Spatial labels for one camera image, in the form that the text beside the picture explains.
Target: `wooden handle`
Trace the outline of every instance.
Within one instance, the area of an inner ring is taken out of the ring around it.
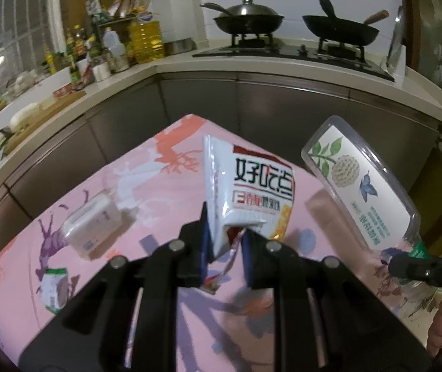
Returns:
[[[371,24],[375,24],[378,21],[381,21],[385,18],[388,18],[390,15],[388,13],[387,10],[381,10],[380,12],[377,12],[373,15],[371,15],[370,17],[368,17],[365,21],[364,21],[364,25],[371,25]]]

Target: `wok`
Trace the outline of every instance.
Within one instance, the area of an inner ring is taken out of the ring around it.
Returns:
[[[237,34],[268,34],[281,26],[280,15],[233,15],[214,18],[219,29],[231,35]]]
[[[243,0],[242,4],[230,8],[215,3],[201,4],[200,7],[222,12],[214,21],[219,29],[231,35],[273,33],[284,18],[269,7],[254,4],[252,0]]]
[[[379,30],[367,24],[337,18],[331,1],[319,0],[319,2],[327,17],[321,15],[304,15],[302,17],[309,31],[317,37],[354,46],[367,46],[373,43],[378,36]]]

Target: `cutting board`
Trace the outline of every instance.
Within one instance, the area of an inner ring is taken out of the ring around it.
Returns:
[[[86,95],[85,91],[77,91],[60,98],[57,102],[51,105],[46,110],[43,110],[38,114],[31,124],[22,129],[20,132],[14,134],[6,144],[5,154],[11,153],[19,144],[21,144],[30,134],[32,134],[38,127],[40,127],[47,120],[59,113],[62,109],[67,108],[72,103]]]

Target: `gas stove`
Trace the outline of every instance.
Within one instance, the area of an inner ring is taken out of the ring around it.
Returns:
[[[267,39],[246,39],[242,37],[238,43],[235,41],[235,38],[233,38],[231,46],[221,47],[193,55],[193,57],[213,56],[276,57],[313,61],[347,68],[349,70],[360,71],[361,73],[374,75],[392,82],[395,81],[394,78],[379,65],[365,59],[363,46],[344,46],[343,44],[328,42],[324,39],[319,41],[319,46],[316,49],[313,47],[307,47],[304,44],[301,46],[276,46],[270,35],[267,35]]]

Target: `black stovetop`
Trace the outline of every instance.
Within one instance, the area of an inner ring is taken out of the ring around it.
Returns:
[[[254,56],[254,57],[277,57],[277,58],[291,58],[304,61],[313,61],[316,63],[324,63],[349,70],[360,71],[361,73],[374,75],[388,81],[394,82],[394,78],[383,70],[379,65],[366,59],[361,59],[360,55],[354,59],[340,58],[332,56],[327,50],[315,49],[306,47],[304,45],[298,46],[281,46],[281,47],[239,47],[227,46],[211,51],[194,54],[193,57],[212,57],[212,56]]]

